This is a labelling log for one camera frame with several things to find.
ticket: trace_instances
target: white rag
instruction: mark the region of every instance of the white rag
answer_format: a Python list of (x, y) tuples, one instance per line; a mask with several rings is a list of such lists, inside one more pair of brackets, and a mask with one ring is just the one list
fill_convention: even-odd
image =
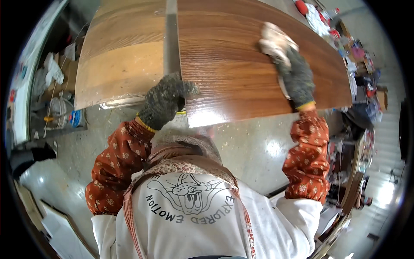
[[(270, 22), (265, 22), (262, 29), (262, 38), (259, 43), (262, 52), (269, 56), (277, 56), (285, 63), (287, 67), (291, 67), (290, 60), (286, 56), (288, 47), (292, 47), (299, 51), (299, 46), (284, 33), (278, 26)], [(279, 76), (279, 86), (286, 99), (290, 100), (290, 96), (286, 91), (283, 78)]]
[(305, 15), (312, 30), (319, 36), (329, 35), (331, 28), (322, 22), (318, 10), (311, 4), (305, 3), (308, 13)]

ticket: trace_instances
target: gray knit glove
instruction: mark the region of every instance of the gray knit glove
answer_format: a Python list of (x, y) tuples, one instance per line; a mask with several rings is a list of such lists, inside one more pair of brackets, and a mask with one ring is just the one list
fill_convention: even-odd
[(181, 81), (178, 72), (165, 75), (145, 95), (144, 108), (138, 113), (138, 117), (146, 126), (159, 131), (184, 108), (184, 98), (197, 93), (196, 83)]
[(313, 91), (315, 84), (313, 83), (313, 73), (309, 68), (308, 62), (299, 52), (289, 47), (287, 51), (292, 67), (287, 67), (282, 60), (273, 56), (273, 63), (276, 65), (279, 75), (283, 77), (286, 87), (295, 108), (300, 110), (304, 104), (315, 103), (313, 99)]

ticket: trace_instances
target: light wood panel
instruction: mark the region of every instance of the light wood panel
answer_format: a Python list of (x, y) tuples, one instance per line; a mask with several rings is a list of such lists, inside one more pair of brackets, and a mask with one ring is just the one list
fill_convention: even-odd
[(186, 99), (190, 127), (293, 112), (258, 46), (264, 21), (299, 45), (314, 74), (318, 109), (352, 104), (341, 56), (278, 9), (256, 0), (178, 0), (177, 20), (182, 78), (200, 86)]
[(164, 74), (165, 0), (102, 2), (79, 58), (75, 109), (144, 96)]

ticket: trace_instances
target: box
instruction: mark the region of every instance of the box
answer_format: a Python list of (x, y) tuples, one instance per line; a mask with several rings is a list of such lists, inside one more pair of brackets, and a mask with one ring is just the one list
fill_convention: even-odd
[(382, 111), (388, 110), (388, 89), (377, 86), (377, 99)]
[[(59, 67), (61, 67), (62, 73), (65, 76), (65, 78), (63, 79), (62, 85), (56, 84), (53, 97), (58, 97), (59, 92), (62, 90), (64, 90), (65, 92), (70, 92), (72, 94), (75, 94), (75, 82), (76, 82), (78, 61), (72, 61), (69, 58), (66, 58), (65, 60), (65, 57), (59, 54), (55, 55), (55, 61), (59, 64)], [(55, 80), (52, 80), (51, 84), (49, 85), (49, 87), (45, 90), (45, 92), (42, 95), (42, 98), (41, 98), (42, 101), (50, 101), (52, 99), (52, 93), (53, 93), (54, 86), (55, 86)]]

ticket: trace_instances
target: white cloth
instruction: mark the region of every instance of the white cloth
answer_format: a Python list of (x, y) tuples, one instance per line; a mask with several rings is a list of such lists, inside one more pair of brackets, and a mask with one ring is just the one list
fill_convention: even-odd
[[(302, 259), (313, 252), (320, 202), (280, 198), (274, 206), (245, 183), (238, 184), (252, 222), (256, 258)], [(149, 259), (246, 257), (240, 204), (228, 185), (214, 176), (154, 176), (135, 190), (132, 202), (136, 232)], [(123, 209), (117, 217), (94, 216), (92, 223), (101, 258), (138, 258)]]
[[(279, 57), (287, 67), (291, 67), (290, 60), (286, 53), (289, 47), (299, 51), (299, 46), (284, 33), (278, 26), (270, 22), (265, 22), (262, 28), (262, 39), (259, 40), (262, 52), (269, 56)], [(290, 100), (290, 96), (286, 91), (283, 78), (279, 76), (279, 86), (286, 99)]]
[(329, 31), (331, 30), (331, 28), (322, 22), (318, 10), (311, 4), (305, 3), (305, 5), (308, 8), (308, 12), (305, 15), (305, 17), (308, 20), (312, 30), (321, 37), (329, 35)]

